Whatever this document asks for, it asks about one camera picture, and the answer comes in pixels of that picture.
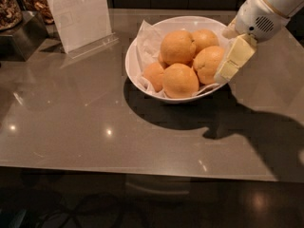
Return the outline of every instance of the glass jar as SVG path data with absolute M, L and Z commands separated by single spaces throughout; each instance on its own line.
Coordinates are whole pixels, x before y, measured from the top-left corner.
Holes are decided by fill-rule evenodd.
M 24 10 L 39 11 L 45 24 L 50 25 L 54 23 L 47 0 L 22 0 L 22 4 Z
M 0 0 L 0 30 L 10 29 L 22 21 L 22 12 L 16 0 Z

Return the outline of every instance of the glossy table surface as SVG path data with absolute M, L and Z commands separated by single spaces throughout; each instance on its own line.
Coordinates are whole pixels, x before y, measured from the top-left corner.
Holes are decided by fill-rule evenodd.
M 145 97 L 124 70 L 143 21 L 233 11 L 112 9 L 119 38 L 71 58 L 48 38 L 1 62 L 0 165 L 304 182 L 304 49 L 283 29 L 214 94 L 188 104 Z

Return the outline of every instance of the white bowl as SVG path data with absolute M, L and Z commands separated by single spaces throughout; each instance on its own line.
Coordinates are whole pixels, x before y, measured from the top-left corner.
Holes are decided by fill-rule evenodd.
M 153 25 L 153 28 L 161 29 L 161 31 L 163 31 L 164 34 L 170 32 L 170 31 L 173 31 L 173 30 L 177 30 L 177 29 L 186 29 L 190 32 L 193 32 L 198 29 L 210 29 L 218 36 L 219 45 L 221 47 L 226 48 L 226 46 L 228 44 L 228 39 L 226 39 L 225 37 L 223 37 L 221 35 L 222 31 L 226 28 L 226 26 L 219 21 L 209 19 L 206 17 L 199 17 L 199 16 L 175 17 L 175 18 L 160 21 L 159 23 Z M 158 100 L 166 102 L 166 103 L 180 104 L 180 103 L 195 101 L 199 98 L 202 98 L 206 95 L 213 93 L 214 91 L 216 91 L 219 88 L 221 88 L 222 86 L 224 86 L 224 85 L 218 85 L 217 87 L 212 88 L 211 90 L 209 90 L 207 92 L 203 92 L 197 96 L 193 96 L 193 97 L 189 97 L 189 98 L 182 98 L 182 99 L 170 99 L 170 98 L 153 95 L 153 94 L 151 94 L 151 92 L 145 91 L 137 83 L 136 77 L 141 72 L 141 67 L 139 65 L 136 45 L 137 45 L 137 40 L 135 39 L 131 43 L 131 45 L 126 53 L 125 70 L 126 70 L 127 76 L 131 80 L 131 82 L 140 91 L 142 91 L 146 95 L 149 95 L 155 99 L 158 99 Z

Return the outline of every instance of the gray countertop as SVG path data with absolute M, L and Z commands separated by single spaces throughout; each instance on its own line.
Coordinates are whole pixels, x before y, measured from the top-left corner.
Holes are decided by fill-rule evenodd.
M 110 47 L 72 59 L 46 41 L 0 68 L 0 165 L 304 182 L 304 49 L 283 29 L 229 85 L 188 104 L 145 97 L 124 58 L 145 19 L 233 11 L 112 9 Z

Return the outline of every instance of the robotic arm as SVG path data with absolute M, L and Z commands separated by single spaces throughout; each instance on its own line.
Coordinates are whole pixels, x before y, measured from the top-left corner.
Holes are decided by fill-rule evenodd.
M 232 40 L 218 66 L 215 81 L 229 82 L 257 51 L 304 6 L 304 0 L 247 0 L 223 35 Z

